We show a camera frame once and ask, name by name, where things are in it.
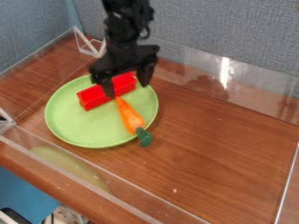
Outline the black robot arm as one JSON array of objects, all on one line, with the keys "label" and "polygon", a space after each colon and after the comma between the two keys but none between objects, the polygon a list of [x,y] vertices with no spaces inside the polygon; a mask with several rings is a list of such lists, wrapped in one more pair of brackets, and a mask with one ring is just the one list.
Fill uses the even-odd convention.
[{"label": "black robot arm", "polygon": [[154,19],[154,9],[149,0],[101,0],[101,3],[106,13],[106,50],[89,65],[88,71],[90,82],[102,87],[106,97],[113,98],[112,79],[120,74],[136,71],[141,86],[150,83],[160,46],[137,44],[138,39],[148,39],[150,35],[149,23]]}]

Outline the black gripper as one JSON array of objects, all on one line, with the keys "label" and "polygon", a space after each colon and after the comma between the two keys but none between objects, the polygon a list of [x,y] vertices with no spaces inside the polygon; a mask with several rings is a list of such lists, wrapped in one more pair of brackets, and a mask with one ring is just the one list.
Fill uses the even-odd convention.
[{"label": "black gripper", "polygon": [[150,83],[157,62],[158,45],[138,45],[134,41],[126,45],[106,42],[104,56],[88,67],[90,82],[100,83],[106,97],[114,97],[112,77],[136,71],[142,87]]}]

